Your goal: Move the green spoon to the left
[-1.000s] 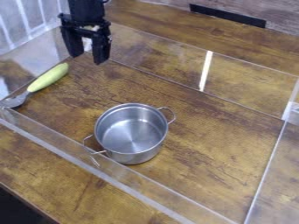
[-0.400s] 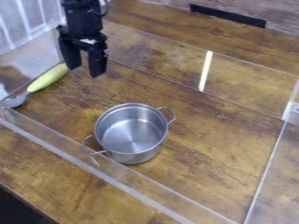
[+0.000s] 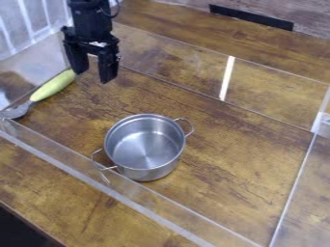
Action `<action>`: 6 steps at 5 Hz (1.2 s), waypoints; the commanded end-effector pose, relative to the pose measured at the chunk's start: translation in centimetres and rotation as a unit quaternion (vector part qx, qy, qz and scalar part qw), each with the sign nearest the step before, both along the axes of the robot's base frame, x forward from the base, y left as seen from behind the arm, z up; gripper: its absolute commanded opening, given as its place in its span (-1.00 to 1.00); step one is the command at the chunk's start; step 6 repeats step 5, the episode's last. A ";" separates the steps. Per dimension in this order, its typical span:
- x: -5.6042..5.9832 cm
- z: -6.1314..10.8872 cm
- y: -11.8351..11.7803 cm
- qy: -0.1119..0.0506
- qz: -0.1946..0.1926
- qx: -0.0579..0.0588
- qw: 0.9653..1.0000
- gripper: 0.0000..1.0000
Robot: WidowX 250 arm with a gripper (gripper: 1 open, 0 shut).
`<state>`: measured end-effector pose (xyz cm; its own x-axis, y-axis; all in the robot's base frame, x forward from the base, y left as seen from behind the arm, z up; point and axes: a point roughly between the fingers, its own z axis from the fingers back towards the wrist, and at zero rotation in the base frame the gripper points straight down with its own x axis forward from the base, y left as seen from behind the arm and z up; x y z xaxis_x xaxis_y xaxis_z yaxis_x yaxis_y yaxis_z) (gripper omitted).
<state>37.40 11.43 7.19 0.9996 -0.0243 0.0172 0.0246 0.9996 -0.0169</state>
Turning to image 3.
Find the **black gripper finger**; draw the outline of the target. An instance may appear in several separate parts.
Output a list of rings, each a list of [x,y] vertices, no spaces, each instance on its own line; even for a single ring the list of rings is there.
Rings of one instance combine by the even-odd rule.
[[[118,46],[106,46],[98,53],[98,70],[101,83],[106,84],[117,78],[120,72],[121,52]]]
[[[65,41],[63,46],[71,68],[77,74],[82,74],[90,68],[89,54],[78,43]]]

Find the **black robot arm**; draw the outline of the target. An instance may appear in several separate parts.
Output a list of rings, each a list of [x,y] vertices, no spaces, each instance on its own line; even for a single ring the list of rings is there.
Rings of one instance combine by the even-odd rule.
[[[74,25],[63,26],[63,46],[77,74],[90,69],[89,55],[98,58],[99,79],[103,84],[117,78],[121,63],[121,40],[111,34],[113,18],[109,0],[67,0]]]

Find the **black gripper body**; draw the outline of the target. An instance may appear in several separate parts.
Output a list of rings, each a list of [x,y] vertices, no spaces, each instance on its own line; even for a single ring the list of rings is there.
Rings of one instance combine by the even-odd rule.
[[[101,37],[97,35],[85,37],[79,34],[79,29],[67,26],[63,26],[61,31],[65,35],[63,46],[69,57],[86,57],[89,54],[120,56],[121,41],[111,33],[106,33]]]

